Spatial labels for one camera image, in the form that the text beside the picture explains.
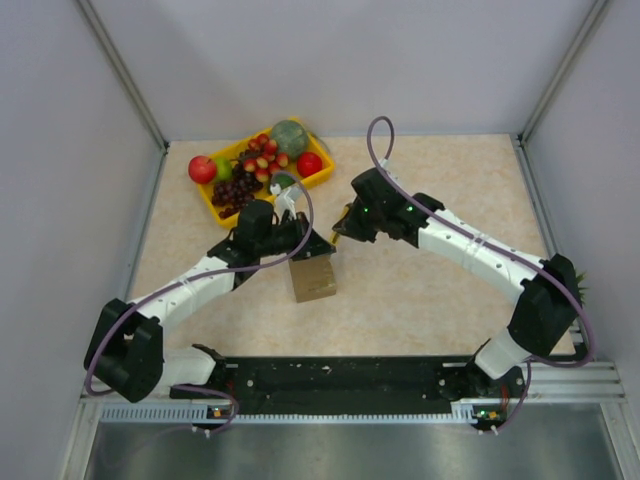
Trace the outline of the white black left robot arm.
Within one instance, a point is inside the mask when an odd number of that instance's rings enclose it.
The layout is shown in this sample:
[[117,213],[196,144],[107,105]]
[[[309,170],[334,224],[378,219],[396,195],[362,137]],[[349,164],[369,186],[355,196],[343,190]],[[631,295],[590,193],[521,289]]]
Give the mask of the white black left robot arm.
[[259,269],[280,262],[312,260],[335,253],[335,246],[312,227],[311,213],[286,210],[275,214],[271,203],[251,201],[235,228],[186,273],[155,292],[125,302],[109,301],[102,309],[84,359],[85,389],[98,380],[107,393],[131,403],[162,388],[194,386],[205,396],[226,387],[223,358],[195,344],[168,350],[171,330],[212,300],[237,290]]

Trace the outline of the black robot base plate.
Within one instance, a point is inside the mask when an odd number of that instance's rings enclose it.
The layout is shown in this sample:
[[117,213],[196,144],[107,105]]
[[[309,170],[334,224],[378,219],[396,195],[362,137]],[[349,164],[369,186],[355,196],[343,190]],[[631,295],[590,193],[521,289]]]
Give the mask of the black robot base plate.
[[524,374],[497,380],[468,357],[229,357],[206,388],[234,397],[245,415],[375,415],[447,413],[454,401],[513,404]]

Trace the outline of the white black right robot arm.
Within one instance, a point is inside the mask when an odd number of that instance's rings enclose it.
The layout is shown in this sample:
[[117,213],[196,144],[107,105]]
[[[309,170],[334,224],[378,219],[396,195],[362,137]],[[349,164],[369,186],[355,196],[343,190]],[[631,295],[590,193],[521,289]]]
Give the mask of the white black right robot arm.
[[380,233],[440,255],[502,292],[514,305],[509,324],[489,339],[466,374],[469,388],[487,396],[516,364],[548,356],[582,312],[572,262],[525,254],[472,228],[423,193],[402,193],[376,168],[356,176],[356,194],[335,233],[374,242]]

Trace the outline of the yellow utility knife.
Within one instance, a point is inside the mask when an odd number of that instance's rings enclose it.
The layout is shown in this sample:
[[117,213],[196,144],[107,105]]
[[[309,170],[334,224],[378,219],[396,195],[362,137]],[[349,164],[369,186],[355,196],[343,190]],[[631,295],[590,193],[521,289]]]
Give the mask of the yellow utility knife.
[[332,233],[329,238],[329,242],[333,246],[337,246],[339,241],[343,238],[352,239],[353,232],[353,203],[349,202],[344,206],[341,212],[339,220],[333,225]]

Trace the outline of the brown cardboard express box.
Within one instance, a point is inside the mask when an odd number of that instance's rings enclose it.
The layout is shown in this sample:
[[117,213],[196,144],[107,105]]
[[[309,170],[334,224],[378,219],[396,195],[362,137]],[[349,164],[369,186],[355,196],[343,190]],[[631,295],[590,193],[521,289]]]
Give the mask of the brown cardboard express box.
[[319,300],[337,292],[336,279],[329,255],[290,260],[289,271],[298,303]]

